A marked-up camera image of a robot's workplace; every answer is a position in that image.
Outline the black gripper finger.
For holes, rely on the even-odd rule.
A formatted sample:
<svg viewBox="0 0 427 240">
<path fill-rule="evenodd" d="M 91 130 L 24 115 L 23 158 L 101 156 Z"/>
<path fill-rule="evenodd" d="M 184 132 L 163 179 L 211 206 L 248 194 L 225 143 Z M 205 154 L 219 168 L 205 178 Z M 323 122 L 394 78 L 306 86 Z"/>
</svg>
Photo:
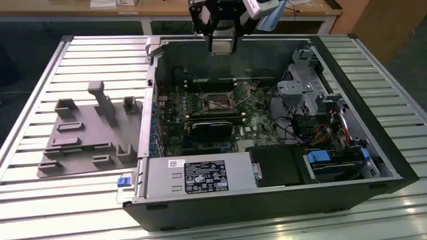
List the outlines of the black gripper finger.
<svg viewBox="0 0 427 240">
<path fill-rule="evenodd" d="M 188 12 L 197 34 L 203 34 L 207 39 L 208 52 L 212 52 L 213 32 L 219 24 L 219 6 L 216 2 L 189 2 Z M 207 13 L 207 22 L 203 21 L 201 14 Z"/>
<path fill-rule="evenodd" d="M 244 12 L 233 19 L 232 51 L 237 49 L 237 43 L 244 35 L 251 35 L 256 28 L 256 20 Z"/>
</svg>

